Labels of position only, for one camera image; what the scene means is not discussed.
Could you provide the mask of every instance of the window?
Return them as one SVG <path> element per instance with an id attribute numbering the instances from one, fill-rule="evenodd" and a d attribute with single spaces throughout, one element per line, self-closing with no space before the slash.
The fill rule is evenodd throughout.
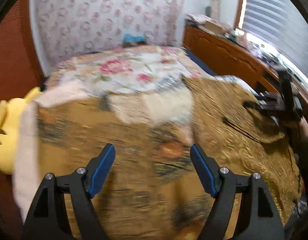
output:
<path id="1" fill-rule="evenodd" d="M 308 24 L 290 0 L 244 0 L 239 27 L 308 89 Z"/>

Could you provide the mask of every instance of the metal screw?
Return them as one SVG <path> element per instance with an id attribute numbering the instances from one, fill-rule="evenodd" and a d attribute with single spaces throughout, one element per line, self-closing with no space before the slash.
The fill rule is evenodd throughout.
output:
<path id="1" fill-rule="evenodd" d="M 257 172 L 253 173 L 253 177 L 256 178 L 256 179 L 260 179 L 261 178 L 261 175 Z"/>
<path id="2" fill-rule="evenodd" d="M 85 171 L 86 171 L 86 169 L 85 169 L 84 167 L 80 167 L 80 168 L 78 168 L 78 169 L 76 170 L 76 172 L 77 172 L 78 174 L 83 174 L 83 173 L 85 173 Z"/>
<path id="3" fill-rule="evenodd" d="M 227 167 L 222 167 L 222 168 L 220 168 L 220 171 L 221 171 L 223 174 L 229 173 L 229 169 L 228 169 Z"/>
<path id="4" fill-rule="evenodd" d="M 52 173 L 47 173 L 45 175 L 45 179 L 51 179 L 53 177 L 53 174 Z"/>

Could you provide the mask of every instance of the curtain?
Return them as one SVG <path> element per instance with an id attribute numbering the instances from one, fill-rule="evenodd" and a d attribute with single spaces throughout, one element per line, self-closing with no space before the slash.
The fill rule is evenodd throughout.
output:
<path id="1" fill-rule="evenodd" d="M 242 30 L 273 45 L 308 78 L 308 24 L 290 0 L 247 0 Z"/>

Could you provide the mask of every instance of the black clamp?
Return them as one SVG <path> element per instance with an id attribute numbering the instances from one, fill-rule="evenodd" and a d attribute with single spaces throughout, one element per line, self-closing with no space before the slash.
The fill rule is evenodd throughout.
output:
<path id="1" fill-rule="evenodd" d="M 223 240 L 230 221 L 235 194 L 242 193 L 232 240 L 284 240 L 284 229 L 270 191 L 259 173 L 236 175 L 207 157 L 198 144 L 190 158 L 205 192 L 215 198 L 198 240 Z"/>
<path id="2" fill-rule="evenodd" d="M 267 185 L 258 173 L 236 175 L 219 167 L 198 144 L 190 158 L 201 183 L 215 202 L 198 240 L 223 240 L 234 204 L 242 193 L 235 240 L 284 240 L 283 226 Z M 84 240 L 109 240 L 99 223 L 91 198 L 99 193 L 115 159 L 115 148 L 107 144 L 97 158 L 70 175 L 48 173 L 30 206 L 23 230 L 24 240 L 73 240 L 64 202 L 70 194 L 78 227 Z"/>
<path id="3" fill-rule="evenodd" d="M 245 101 L 245 108 L 253 108 L 265 116 L 274 116 L 283 121 L 300 121 L 303 109 L 298 97 L 293 95 L 291 75 L 286 71 L 277 70 L 280 80 L 281 94 L 260 93 L 256 96 L 258 102 Z"/>
<path id="4" fill-rule="evenodd" d="M 100 155 L 72 174 L 55 177 L 48 173 L 32 201 L 24 224 L 25 240 L 73 240 L 64 194 L 70 194 L 83 239 L 108 240 L 99 223 L 91 198 L 99 193 L 115 159 L 115 148 L 107 144 Z"/>

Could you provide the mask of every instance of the stuffed animal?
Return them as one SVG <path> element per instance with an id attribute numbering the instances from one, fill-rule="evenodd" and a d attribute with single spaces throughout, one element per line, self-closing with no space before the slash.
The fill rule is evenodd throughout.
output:
<path id="1" fill-rule="evenodd" d="M 41 94 L 40 88 L 35 87 L 24 98 L 0 101 L 0 170 L 5 174 L 14 170 L 20 117 L 28 103 Z"/>

